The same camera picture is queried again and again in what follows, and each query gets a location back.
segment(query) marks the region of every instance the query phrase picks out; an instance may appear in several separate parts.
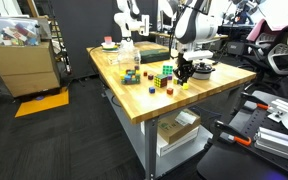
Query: wall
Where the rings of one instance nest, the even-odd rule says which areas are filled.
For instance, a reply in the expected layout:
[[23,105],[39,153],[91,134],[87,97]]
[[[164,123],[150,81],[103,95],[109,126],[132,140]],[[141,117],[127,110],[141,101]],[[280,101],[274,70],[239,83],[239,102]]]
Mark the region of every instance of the wall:
[[[114,14],[119,12],[116,0],[51,2],[70,58],[73,76],[94,74],[86,47],[100,46],[104,36],[112,36],[115,42],[121,41],[120,28],[113,19]],[[156,22],[156,0],[137,0],[137,4],[142,14],[149,14],[150,21]],[[135,41],[141,39],[137,33],[133,34]]]
[[0,0],[0,13],[2,16],[22,15],[17,0]]

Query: blue block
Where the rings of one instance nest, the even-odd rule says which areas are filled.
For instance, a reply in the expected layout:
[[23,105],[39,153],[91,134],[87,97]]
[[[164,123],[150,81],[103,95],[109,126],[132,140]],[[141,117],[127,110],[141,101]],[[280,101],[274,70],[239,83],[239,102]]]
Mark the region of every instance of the blue block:
[[153,93],[155,93],[155,88],[154,87],[150,87],[149,91],[150,91],[151,94],[153,94]]
[[125,79],[126,81],[129,81],[129,80],[131,80],[131,78],[132,78],[132,77],[131,77],[131,76],[129,76],[129,75],[125,75],[125,76],[124,76],[124,79]]

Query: yellow block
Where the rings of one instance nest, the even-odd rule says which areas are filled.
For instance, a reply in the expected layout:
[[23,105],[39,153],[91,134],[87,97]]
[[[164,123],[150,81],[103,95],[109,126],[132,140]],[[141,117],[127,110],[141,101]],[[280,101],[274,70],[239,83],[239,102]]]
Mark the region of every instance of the yellow block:
[[182,88],[183,88],[184,90],[188,90],[188,84],[187,84],[187,83],[184,83]]
[[68,101],[68,90],[66,91],[66,88],[62,88],[61,92],[57,95],[48,95],[42,100],[34,99],[32,101],[22,103],[15,117],[67,105],[69,103]]

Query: white box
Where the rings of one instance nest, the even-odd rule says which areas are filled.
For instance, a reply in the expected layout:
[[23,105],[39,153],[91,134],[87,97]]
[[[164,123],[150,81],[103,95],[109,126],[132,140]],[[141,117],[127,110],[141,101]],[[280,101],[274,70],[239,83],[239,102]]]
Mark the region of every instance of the white box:
[[[198,128],[196,127],[185,136],[181,137],[177,141],[172,144],[168,144],[158,133],[157,133],[157,140],[156,140],[156,153],[158,156],[164,156],[165,154],[173,151],[174,149],[180,147],[181,145],[195,139],[197,136]],[[144,132],[144,122],[141,123],[141,132],[145,135]]]

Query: storage bin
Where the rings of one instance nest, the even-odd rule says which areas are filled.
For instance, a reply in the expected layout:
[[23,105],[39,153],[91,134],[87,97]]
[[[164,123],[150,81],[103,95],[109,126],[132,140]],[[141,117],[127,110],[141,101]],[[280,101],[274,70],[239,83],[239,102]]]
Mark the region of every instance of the storage bin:
[[0,17],[0,45],[36,46],[39,44],[37,20]]

